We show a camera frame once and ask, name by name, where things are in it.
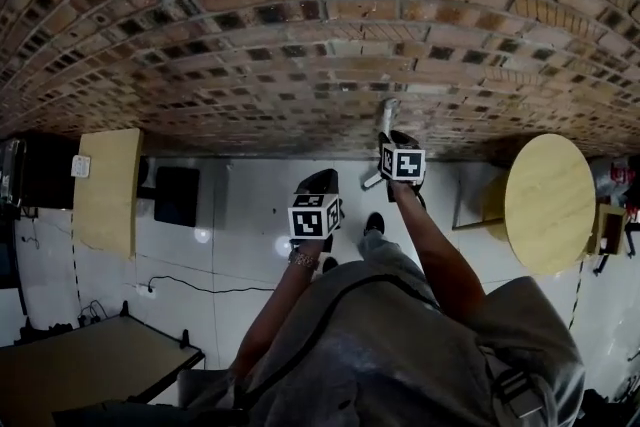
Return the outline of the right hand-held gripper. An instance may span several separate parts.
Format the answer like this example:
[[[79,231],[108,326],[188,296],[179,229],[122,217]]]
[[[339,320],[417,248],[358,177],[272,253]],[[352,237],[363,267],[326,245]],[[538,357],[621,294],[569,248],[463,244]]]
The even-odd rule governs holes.
[[[378,135],[379,165],[381,177],[387,182],[387,197],[390,202],[395,201],[391,181],[407,184],[414,192],[419,202],[425,175],[425,150],[413,137],[397,130],[389,134],[380,132]]]

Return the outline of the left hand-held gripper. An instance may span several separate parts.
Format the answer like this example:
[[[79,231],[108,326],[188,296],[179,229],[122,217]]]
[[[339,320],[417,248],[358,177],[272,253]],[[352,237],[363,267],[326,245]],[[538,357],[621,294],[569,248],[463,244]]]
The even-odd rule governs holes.
[[[338,172],[333,168],[316,172],[299,183],[288,208],[291,244],[297,247],[306,240],[322,241],[323,250],[331,251],[342,219]]]

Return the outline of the person's right forearm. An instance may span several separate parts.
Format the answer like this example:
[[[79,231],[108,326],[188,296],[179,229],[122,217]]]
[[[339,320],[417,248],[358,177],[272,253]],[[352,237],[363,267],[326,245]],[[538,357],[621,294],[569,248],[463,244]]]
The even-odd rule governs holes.
[[[406,183],[389,185],[435,299],[446,315],[463,322],[486,297],[479,278],[414,191]]]

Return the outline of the person's left forearm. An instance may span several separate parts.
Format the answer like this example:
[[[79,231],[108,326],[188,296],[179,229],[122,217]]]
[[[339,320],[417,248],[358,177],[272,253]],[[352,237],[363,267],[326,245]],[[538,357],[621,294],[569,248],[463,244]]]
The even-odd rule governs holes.
[[[246,377],[268,352],[280,328],[299,298],[309,287],[324,243],[303,241],[291,252],[288,267],[245,334],[230,371],[237,379]]]

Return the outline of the black square box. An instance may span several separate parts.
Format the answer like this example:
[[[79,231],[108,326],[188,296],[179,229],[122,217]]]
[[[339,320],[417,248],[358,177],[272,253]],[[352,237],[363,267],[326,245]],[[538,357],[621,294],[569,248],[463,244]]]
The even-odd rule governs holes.
[[[183,167],[159,167],[155,176],[154,220],[196,227],[200,172]]]

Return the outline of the round wooden table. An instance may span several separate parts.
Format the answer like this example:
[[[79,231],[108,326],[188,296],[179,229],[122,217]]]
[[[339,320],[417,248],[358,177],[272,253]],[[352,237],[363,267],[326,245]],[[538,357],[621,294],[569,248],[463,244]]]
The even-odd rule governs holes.
[[[595,210],[586,158],[557,134],[529,141],[483,191],[482,221],[489,233],[508,243],[533,274],[556,274],[584,256]]]

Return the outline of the person's grey clothing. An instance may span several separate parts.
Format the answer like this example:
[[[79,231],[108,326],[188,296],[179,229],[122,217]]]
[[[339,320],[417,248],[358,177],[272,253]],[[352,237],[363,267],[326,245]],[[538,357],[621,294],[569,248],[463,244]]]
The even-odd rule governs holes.
[[[585,368],[537,283],[512,280],[463,322],[447,316],[423,273],[377,231],[361,259],[317,278],[244,378],[188,371],[185,408],[234,408],[256,394],[250,427],[572,427]],[[540,412],[515,418],[495,378],[530,376]]]

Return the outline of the red and white bag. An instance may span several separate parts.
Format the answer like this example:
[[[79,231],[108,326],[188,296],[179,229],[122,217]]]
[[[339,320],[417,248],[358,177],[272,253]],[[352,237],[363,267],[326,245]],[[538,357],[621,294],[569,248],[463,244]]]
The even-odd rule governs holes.
[[[639,171],[633,169],[629,157],[601,157],[589,164],[595,187],[595,197],[616,207],[627,206],[627,192]]]

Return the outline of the small wooden box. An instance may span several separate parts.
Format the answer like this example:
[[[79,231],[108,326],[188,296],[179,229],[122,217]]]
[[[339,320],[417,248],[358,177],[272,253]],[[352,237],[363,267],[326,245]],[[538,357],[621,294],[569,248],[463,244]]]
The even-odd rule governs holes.
[[[610,204],[597,205],[596,246],[600,255],[616,255],[620,252],[627,212]]]

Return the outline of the black metal stand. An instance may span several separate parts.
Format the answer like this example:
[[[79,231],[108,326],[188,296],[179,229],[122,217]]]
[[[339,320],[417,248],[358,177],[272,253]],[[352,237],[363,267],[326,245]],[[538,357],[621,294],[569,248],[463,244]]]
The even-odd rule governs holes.
[[[628,246],[627,257],[632,259],[636,255],[635,244],[633,240],[634,233],[640,233],[640,222],[628,222],[625,225],[624,233],[626,237],[626,243]],[[608,260],[610,258],[610,254],[602,254],[602,258],[598,264],[598,266],[593,270],[593,273],[596,276],[599,276],[605,269]]]

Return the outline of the black cabinet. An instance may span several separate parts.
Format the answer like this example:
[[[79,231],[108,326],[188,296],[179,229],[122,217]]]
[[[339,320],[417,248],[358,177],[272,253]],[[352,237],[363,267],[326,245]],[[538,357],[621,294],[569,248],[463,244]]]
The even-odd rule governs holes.
[[[78,141],[54,134],[25,133],[0,141],[0,204],[71,209],[71,169],[78,150]]]

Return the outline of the beige desk with black frame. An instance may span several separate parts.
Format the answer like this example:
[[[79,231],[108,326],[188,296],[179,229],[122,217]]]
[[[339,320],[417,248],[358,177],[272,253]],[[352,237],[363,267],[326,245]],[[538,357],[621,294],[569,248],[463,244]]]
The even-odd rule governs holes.
[[[107,401],[146,404],[205,360],[189,332],[171,337],[128,314],[0,348],[0,424],[49,427],[52,414]]]

